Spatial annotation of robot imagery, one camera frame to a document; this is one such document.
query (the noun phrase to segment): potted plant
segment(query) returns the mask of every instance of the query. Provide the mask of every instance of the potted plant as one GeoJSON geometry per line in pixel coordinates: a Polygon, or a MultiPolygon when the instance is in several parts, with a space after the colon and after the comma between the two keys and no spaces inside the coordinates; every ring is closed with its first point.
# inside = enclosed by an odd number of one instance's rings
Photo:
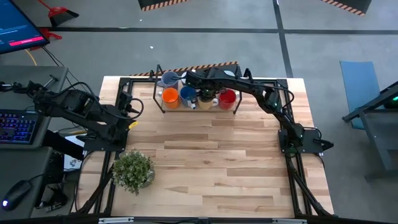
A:
{"type": "Polygon", "coordinates": [[[116,185],[138,195],[139,189],[150,186],[155,179],[154,163],[142,152],[124,152],[113,165],[116,185]]]}

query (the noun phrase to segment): hazard stripe tape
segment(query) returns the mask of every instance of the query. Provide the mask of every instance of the hazard stripe tape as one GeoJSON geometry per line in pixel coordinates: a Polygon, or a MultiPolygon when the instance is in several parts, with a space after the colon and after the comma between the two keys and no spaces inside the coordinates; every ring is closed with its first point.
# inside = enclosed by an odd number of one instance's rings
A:
{"type": "Polygon", "coordinates": [[[187,2],[187,1],[188,0],[169,0],[169,1],[166,1],[166,2],[157,3],[157,4],[153,4],[153,5],[150,5],[150,6],[143,7],[142,11],[146,12],[146,11],[150,11],[150,10],[153,10],[153,9],[159,9],[159,8],[162,8],[162,7],[165,7],[165,6],[171,6],[171,5],[174,5],[174,4],[187,2]]]}
{"type": "MultiPolygon", "coordinates": [[[[233,61],[233,62],[225,62],[225,63],[215,63],[215,64],[209,64],[209,65],[198,65],[198,66],[192,66],[192,67],[185,67],[185,68],[176,68],[173,70],[164,70],[164,72],[185,72],[185,71],[189,71],[192,69],[202,69],[202,68],[211,68],[211,67],[220,67],[220,66],[225,66],[225,65],[237,65],[238,62],[237,61],[233,61]]],[[[149,72],[146,73],[137,73],[137,74],[133,74],[130,76],[149,76],[149,72]]]]}
{"type": "Polygon", "coordinates": [[[334,1],[334,0],[321,0],[321,1],[326,2],[328,4],[331,4],[332,6],[339,7],[340,9],[344,9],[346,11],[349,11],[349,12],[351,12],[353,14],[356,14],[356,15],[359,15],[359,16],[365,16],[364,12],[362,12],[362,11],[360,11],[358,9],[354,9],[352,7],[349,7],[349,6],[347,6],[347,5],[343,4],[343,3],[340,3],[339,1],[334,1]]]}

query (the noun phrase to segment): rgb keyboard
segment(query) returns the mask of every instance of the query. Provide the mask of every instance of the rgb keyboard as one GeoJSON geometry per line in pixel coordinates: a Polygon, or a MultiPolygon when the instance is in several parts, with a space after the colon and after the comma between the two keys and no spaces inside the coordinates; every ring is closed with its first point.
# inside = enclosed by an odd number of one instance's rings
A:
{"type": "Polygon", "coordinates": [[[0,144],[32,144],[41,119],[35,111],[0,110],[0,144]]]}

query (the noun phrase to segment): monitor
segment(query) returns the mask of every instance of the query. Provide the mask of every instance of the monitor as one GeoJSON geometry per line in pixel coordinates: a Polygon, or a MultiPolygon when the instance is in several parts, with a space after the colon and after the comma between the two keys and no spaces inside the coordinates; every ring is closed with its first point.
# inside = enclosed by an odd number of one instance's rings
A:
{"type": "Polygon", "coordinates": [[[0,54],[48,43],[15,3],[11,0],[0,0],[0,54]]]}

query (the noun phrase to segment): red mug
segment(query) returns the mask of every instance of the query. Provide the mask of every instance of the red mug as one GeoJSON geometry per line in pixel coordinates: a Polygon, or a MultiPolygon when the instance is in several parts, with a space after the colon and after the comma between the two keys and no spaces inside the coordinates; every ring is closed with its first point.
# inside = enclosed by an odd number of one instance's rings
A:
{"type": "Polygon", "coordinates": [[[224,92],[220,93],[219,97],[219,105],[220,108],[223,110],[229,110],[231,109],[236,101],[236,94],[235,91],[233,90],[226,90],[224,92]]]}

